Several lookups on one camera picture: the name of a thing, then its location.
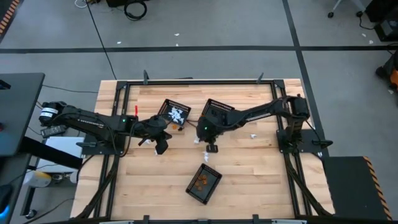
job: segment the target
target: black floor stripe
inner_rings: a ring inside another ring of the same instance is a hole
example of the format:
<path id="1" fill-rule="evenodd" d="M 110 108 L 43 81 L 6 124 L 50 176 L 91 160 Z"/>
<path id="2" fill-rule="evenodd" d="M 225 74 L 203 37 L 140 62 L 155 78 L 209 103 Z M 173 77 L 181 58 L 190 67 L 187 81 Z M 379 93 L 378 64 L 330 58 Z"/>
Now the black floor stripe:
<path id="1" fill-rule="evenodd" d="M 398 45 L 392 46 L 191 46 L 191 47 L 110 47 L 107 52 L 197 52 L 197 51 L 372 51 L 398 50 Z M 61 48 L 61 49 L 0 49 L 0 54 L 62 54 L 62 53 L 103 53 L 102 48 Z"/>
<path id="2" fill-rule="evenodd" d="M 302 79 L 303 79 L 303 82 L 304 82 L 306 97 L 307 97 L 308 103 L 310 104 L 311 116 L 312 116 L 313 122 L 315 124 L 315 127 L 317 129 L 317 133 L 319 134 L 319 136 L 321 138 L 325 138 L 325 134 L 323 132 L 321 120 L 320 120 L 319 113 L 318 113 L 317 103 L 315 102 L 315 97 L 314 97 L 314 94 L 313 94 L 313 91 L 312 91 L 310 77 L 308 76 L 307 67 L 305 66 L 303 52 L 300 49 L 300 42 L 299 42 L 299 38 L 297 36 L 296 28 L 294 26 L 293 17 L 292 17 L 292 13 L 290 11 L 289 3 L 287 2 L 287 0 L 282 0 L 282 2 L 283 2 L 283 5 L 284 5 L 284 9 L 285 9 L 287 23 L 289 25 L 290 33 L 292 35 L 293 44 L 297 48 L 296 56 L 297 56 L 298 65 L 300 67 L 300 71 L 301 71 L 301 74 L 302 74 Z M 323 155 L 324 156 L 329 156 L 328 151 L 324 150 Z"/>

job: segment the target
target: white label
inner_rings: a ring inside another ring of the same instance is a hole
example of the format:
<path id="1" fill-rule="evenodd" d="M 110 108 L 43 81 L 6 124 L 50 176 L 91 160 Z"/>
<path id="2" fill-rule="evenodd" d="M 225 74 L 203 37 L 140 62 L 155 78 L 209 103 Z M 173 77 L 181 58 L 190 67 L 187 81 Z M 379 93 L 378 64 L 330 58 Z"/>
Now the white label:
<path id="1" fill-rule="evenodd" d="M 40 116 L 48 116 L 48 117 L 52 118 L 52 114 L 51 113 L 46 113 L 46 112 L 42 112 L 40 114 Z"/>
<path id="2" fill-rule="evenodd" d="M 42 112 L 51 112 L 51 113 L 58 114 L 58 110 L 53 109 L 53 108 L 43 108 Z"/>

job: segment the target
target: black mesh basket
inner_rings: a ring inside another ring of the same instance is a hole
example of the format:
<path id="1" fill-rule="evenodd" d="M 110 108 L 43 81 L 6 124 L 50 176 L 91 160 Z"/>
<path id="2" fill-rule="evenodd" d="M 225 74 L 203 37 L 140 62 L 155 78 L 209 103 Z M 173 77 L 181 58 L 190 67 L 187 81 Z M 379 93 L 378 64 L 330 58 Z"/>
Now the black mesh basket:
<path id="1" fill-rule="evenodd" d="M 184 121 L 182 123 L 174 122 L 173 119 L 171 118 L 171 116 L 165 115 L 162 117 L 168 121 L 171 121 L 174 124 L 183 126 L 185 124 L 186 120 L 188 119 L 189 112 L 191 112 L 191 107 L 182 105 L 181 103 L 177 103 L 177 102 L 169 100 L 169 99 L 166 99 L 166 100 L 164 100 L 164 102 L 163 102 L 162 106 L 160 107 L 160 110 L 157 114 L 168 114 L 169 112 L 171 112 L 172 108 L 182 110 L 182 113 L 180 114 L 181 118 L 184 119 Z"/>
<path id="2" fill-rule="evenodd" d="M 232 106 L 220 103 L 219 101 L 208 99 L 201 113 L 202 115 L 207 117 L 217 118 L 220 124 L 224 124 L 224 122 L 226 121 L 227 112 L 232 110 L 235 110 L 235 108 Z"/>
<path id="3" fill-rule="evenodd" d="M 206 176 L 206 184 L 203 183 L 203 179 L 200 180 L 200 177 L 203 175 Z M 193 198 L 206 205 L 222 177 L 222 174 L 213 170 L 208 165 L 201 164 L 185 191 Z M 196 182 L 200 183 L 199 187 L 201 187 L 201 189 L 195 185 Z"/>

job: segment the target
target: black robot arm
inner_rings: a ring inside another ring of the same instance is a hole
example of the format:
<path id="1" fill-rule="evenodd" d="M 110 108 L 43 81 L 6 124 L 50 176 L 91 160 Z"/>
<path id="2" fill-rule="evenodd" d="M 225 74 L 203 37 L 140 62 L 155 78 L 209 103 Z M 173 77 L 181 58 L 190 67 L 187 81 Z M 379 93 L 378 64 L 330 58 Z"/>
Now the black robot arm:
<path id="1" fill-rule="evenodd" d="M 200 141 L 210 143 L 208 151 L 212 151 L 220 134 L 241 128 L 250 121 L 278 115 L 287 119 L 286 141 L 299 141 L 303 122 L 310 117 L 307 101 L 300 95 L 286 96 L 244 111 L 231 110 L 222 116 L 212 116 L 211 113 L 202 115 L 197 126 L 197 136 Z"/>
<path id="2" fill-rule="evenodd" d="M 139 145 L 150 139 L 156 141 L 155 148 L 158 154 L 163 154 L 168 148 L 166 140 L 172 137 L 164 131 L 167 128 L 165 120 L 157 115 L 139 121 L 137 116 L 106 116 L 82 110 L 60 101 L 43 103 L 39 120 L 42 126 L 63 124 L 90 134 L 109 147 L 114 147 L 113 144 L 117 138 L 125 138 L 126 136 L 141 138 L 142 141 Z"/>

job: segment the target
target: wooden tabletop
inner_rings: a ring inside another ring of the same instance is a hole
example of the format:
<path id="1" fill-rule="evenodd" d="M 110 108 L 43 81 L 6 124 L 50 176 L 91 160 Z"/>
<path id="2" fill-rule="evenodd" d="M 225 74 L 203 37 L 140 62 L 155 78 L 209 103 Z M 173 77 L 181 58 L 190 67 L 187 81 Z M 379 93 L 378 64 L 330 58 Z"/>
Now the wooden tabletop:
<path id="1" fill-rule="evenodd" d="M 288 95 L 304 95 L 299 79 L 286 79 L 285 87 Z M 116 81 L 101 82 L 95 112 L 111 114 L 115 88 Z M 268 85 L 133 86 L 127 114 L 134 114 L 137 105 L 139 119 L 150 118 L 166 98 L 191 107 L 189 119 L 197 120 L 209 98 L 245 110 L 271 101 L 272 94 Z M 119 163 L 112 219 L 142 220 L 144 215 L 153 220 L 251 219 L 253 214 L 260 218 L 293 218 L 276 129 L 274 116 L 224 133 L 216 142 L 219 153 L 210 154 L 208 162 L 203 153 L 206 143 L 194 144 L 195 128 L 189 124 L 183 131 L 169 125 L 167 132 L 173 138 L 161 156 L 154 153 L 155 143 L 139 147 L 140 139 L 132 138 L 128 154 Z M 313 154 L 301 154 L 301 158 L 308 188 L 326 210 L 334 213 L 321 160 Z M 78 215 L 96 192 L 102 161 L 103 156 L 95 156 L 80 172 L 71 217 Z M 202 163 L 223 175 L 208 205 L 185 193 Z M 300 189 L 296 189 L 300 211 L 304 213 Z M 102 215 L 107 196 L 106 192 Z"/>

